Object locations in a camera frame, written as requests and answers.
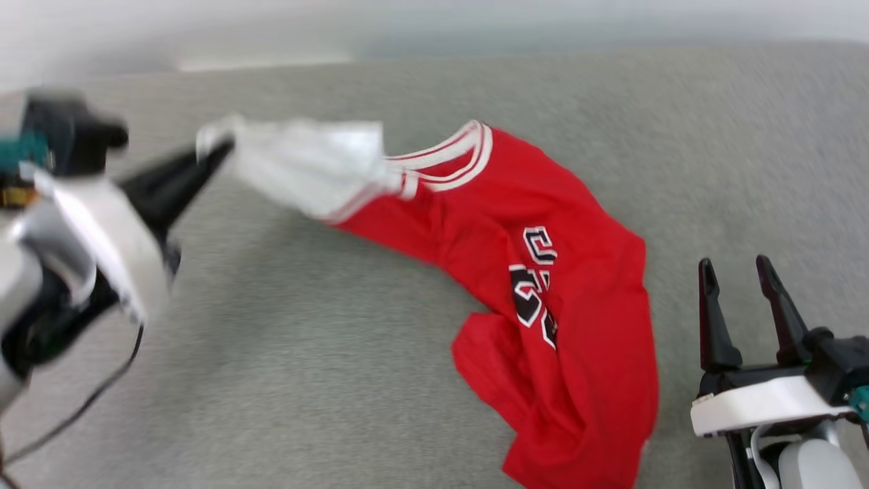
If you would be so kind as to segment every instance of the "robotic arm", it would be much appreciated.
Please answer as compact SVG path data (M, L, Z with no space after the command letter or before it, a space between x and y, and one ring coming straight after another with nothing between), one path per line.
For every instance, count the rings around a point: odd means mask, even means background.
M39 198L0 239L0 414L108 309L120 305L141 338L181 263L169 229L233 149L197 157L191 145L115 183L105 160L126 147L126 128L70 96L29 97L21 136L44 141L46 159L22 163Z
M736 489L862 489L833 421L859 425L869 447L869 339L809 330L770 259L760 255L756 265L779 350L776 364L743 366L712 262L700 261L704 374L691 408L694 432L726 440Z

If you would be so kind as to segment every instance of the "black and white number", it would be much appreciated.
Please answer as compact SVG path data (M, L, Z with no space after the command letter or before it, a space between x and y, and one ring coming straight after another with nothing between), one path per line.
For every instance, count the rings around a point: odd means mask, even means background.
M510 282L513 284L513 302L516 316L526 327L531 327L541 314L543 301L537 295L539 285L533 272L525 265L510 265Z
M549 346L555 348L555 336L558 334L558 324L555 323L555 318L549 314L549 310L543 312L543 340L549 343Z
M545 226L527 227L523 232L525 246L531 253L531 259L538 265L552 265L558 258L558 252L552 246L552 239Z

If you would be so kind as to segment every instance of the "red jersey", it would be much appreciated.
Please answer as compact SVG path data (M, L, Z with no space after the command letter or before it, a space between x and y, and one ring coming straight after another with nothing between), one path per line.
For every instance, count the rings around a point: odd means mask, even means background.
M658 408L643 240L543 151L479 122L388 161L401 197L337 226L440 266L492 311L453 354L517 432L504 471L530 489L632 487Z

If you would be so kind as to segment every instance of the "teal component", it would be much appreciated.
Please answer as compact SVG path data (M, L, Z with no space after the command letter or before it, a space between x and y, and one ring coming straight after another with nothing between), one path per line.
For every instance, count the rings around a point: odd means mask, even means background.
M0 173L18 173L18 164L22 161L51 170L51 151L45 136L31 132L17 139L0 138Z
M869 386L854 389L848 402L851 403L851 407L863 421L869 423Z

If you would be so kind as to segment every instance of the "printed number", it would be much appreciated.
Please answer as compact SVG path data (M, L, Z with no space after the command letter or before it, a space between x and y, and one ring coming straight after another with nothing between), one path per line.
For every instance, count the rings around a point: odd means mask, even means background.
M531 259L538 265L551 265L558 258L558 252L552 246L552 239L545 226L527 227L523 232L525 246L531 253Z
M513 283L513 302L516 304L516 316L526 327L530 328L541 314L543 301L537 295L539 285L536 284L534 273L525 265L510 265L510 282Z
M530 328L542 315L541 331L543 339L555 348L555 337L558 325L549 310L543 307L543 301L538 292L545 289L538 276L543 277L543 284L549 288L549 274L543 271L529 270L525 265L510 265L510 281L513 283L513 302L516 305L516 317Z

